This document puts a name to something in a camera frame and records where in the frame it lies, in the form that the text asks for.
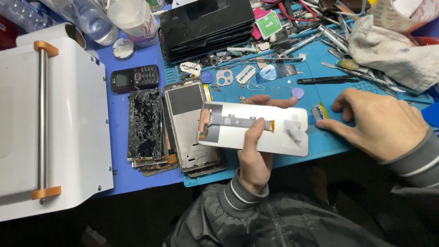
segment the hand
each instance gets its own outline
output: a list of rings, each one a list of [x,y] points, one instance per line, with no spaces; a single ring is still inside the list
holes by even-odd
[[[270,105],[285,109],[294,106],[297,103],[297,98],[270,100],[270,96],[262,94],[254,95],[243,103],[249,105]],[[273,166],[273,155],[271,153],[260,153],[256,150],[264,125],[265,120],[259,118],[246,131],[244,147],[238,151],[239,179],[245,187],[255,194],[259,194],[267,184]]]
[[[355,118],[355,127],[333,119],[316,126],[346,138],[378,161],[391,161],[416,147],[425,137],[428,125],[421,112],[404,100],[348,88],[332,104],[343,112],[343,121]]]

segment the blue silicone repair mat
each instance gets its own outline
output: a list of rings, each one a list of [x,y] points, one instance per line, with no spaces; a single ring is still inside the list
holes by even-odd
[[[316,32],[316,30],[310,30],[306,33],[294,35],[293,37],[306,38],[310,37]],[[292,54],[296,58],[299,57],[300,53],[306,54],[306,59],[299,63],[291,63],[296,66],[298,72],[303,73],[284,78],[278,78],[263,83],[258,83],[256,81],[256,75],[260,72],[260,69],[256,64],[256,60],[252,62],[244,62],[242,64],[223,62],[218,65],[221,67],[226,65],[236,65],[235,67],[230,69],[233,73],[233,77],[235,80],[232,82],[231,85],[218,87],[221,92],[214,91],[211,88],[212,98],[214,101],[240,103],[241,101],[238,98],[239,95],[249,98],[252,95],[256,94],[268,94],[271,96],[271,98],[288,99],[291,97],[291,90],[293,88],[299,87],[304,90],[305,95],[298,101],[295,107],[304,108],[308,111],[309,129],[307,133],[309,135],[309,154],[306,157],[274,155],[274,168],[345,152],[352,148],[352,146],[349,145],[346,140],[342,139],[341,137],[315,127],[314,124],[316,121],[311,113],[311,109],[319,102],[323,103],[330,118],[341,121],[342,115],[340,113],[333,112],[331,110],[331,106],[335,97],[339,95],[344,89],[354,87],[359,90],[387,95],[384,91],[379,89],[374,84],[364,80],[355,83],[343,84],[297,84],[297,79],[346,75],[346,73],[344,73],[343,71],[340,71],[338,69],[332,69],[321,64],[321,62],[335,64],[337,61],[337,58],[327,51],[328,48],[328,45],[321,42],[320,39],[305,45],[304,47],[294,51]],[[265,56],[266,58],[268,58],[271,52],[272,50],[264,53],[252,54],[242,59],[261,56]],[[236,81],[236,76],[249,64],[253,65],[256,68],[256,74],[250,79],[250,84],[256,83],[264,86],[265,89],[263,91],[251,91],[247,89],[247,87],[239,87],[240,84]],[[213,67],[207,67],[202,69],[202,71],[206,70],[211,71],[213,76],[216,77],[216,73],[218,72],[218,70],[214,70]],[[165,62],[166,84],[178,82],[180,80],[180,74],[178,73],[179,72],[177,66]],[[214,81],[210,85],[216,85],[216,79],[214,79]],[[406,94],[398,93],[398,99],[410,100],[412,105],[419,109],[423,109],[433,102],[433,99],[427,94],[422,94],[418,97],[412,97]],[[189,187],[232,178],[236,168],[239,166],[237,152],[235,150],[224,150],[224,152],[226,154],[228,165],[228,168],[226,170],[212,174],[206,174],[196,178],[191,178],[182,174],[184,176],[184,185]]]

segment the towel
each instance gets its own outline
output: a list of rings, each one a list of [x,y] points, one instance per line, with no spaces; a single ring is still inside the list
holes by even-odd
[[[402,34],[373,25],[366,15],[349,36],[349,52],[359,65],[378,69],[419,93],[439,82],[439,45],[416,47]]]

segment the cracked phone screen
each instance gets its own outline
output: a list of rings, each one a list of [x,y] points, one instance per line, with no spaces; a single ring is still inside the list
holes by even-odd
[[[162,156],[162,90],[130,92],[128,160]]]

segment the stack of phone screens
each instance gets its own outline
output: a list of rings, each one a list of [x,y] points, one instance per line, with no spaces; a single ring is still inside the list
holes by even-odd
[[[178,167],[175,141],[161,89],[130,92],[127,159],[150,176]]]
[[[178,63],[246,43],[255,16],[246,0],[197,0],[160,16],[165,60]]]
[[[196,177],[226,169],[218,148],[197,143],[201,109],[211,100],[209,87],[203,87],[200,79],[191,79],[167,85],[163,92],[181,170]]]

